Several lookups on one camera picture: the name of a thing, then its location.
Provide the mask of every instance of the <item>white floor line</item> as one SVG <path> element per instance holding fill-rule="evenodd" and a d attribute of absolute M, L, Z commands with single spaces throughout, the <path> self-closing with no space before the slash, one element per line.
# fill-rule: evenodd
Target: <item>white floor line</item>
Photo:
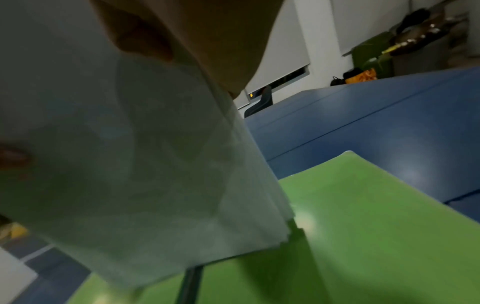
<path fill-rule="evenodd" d="M 34 259 L 36 258 L 37 256 L 39 255 L 42 255 L 44 254 L 45 252 L 49 251 L 50 249 L 52 249 L 54 246 L 53 245 L 47 245 L 43 248 L 40 248 L 39 250 L 35 251 L 35 252 L 32 252 L 30 254 L 27 254 L 26 256 L 22 257 L 20 259 L 20 262 L 22 263 L 26 263 L 28 261 L 30 261 L 31 259 Z"/>

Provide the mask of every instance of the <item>black chair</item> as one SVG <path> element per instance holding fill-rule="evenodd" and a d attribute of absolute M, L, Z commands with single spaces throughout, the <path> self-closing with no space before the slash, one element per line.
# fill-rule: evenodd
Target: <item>black chair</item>
<path fill-rule="evenodd" d="M 272 104 L 274 104 L 274 100 L 272 99 L 272 88 L 270 86 L 266 86 L 261 94 L 260 101 L 245 111 L 245 118 L 265 108 L 268 108 Z"/>

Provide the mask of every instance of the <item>white pillar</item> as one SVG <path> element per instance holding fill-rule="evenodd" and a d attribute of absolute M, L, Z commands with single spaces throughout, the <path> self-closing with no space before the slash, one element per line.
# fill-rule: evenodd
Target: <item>white pillar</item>
<path fill-rule="evenodd" d="M 468 52 L 470 56 L 480 56 L 480 1 L 469 0 L 470 32 Z"/>

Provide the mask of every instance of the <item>blue tabletop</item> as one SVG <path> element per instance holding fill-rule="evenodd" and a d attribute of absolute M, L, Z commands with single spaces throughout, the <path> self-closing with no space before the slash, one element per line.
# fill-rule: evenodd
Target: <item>blue tabletop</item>
<path fill-rule="evenodd" d="M 279 179 L 352 150 L 446 202 L 480 189 L 479 83 L 474 68 L 307 91 L 247 123 Z"/>

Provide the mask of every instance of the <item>green tabletop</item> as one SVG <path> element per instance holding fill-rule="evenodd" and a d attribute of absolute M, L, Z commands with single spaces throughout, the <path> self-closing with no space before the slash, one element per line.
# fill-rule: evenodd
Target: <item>green tabletop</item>
<path fill-rule="evenodd" d="M 120 290 L 91 274 L 68 304 L 174 304 L 183 278 L 180 274 L 146 288 Z"/>
<path fill-rule="evenodd" d="M 205 267 L 198 304 L 480 303 L 480 226 L 346 152 L 280 181 L 302 231 Z"/>

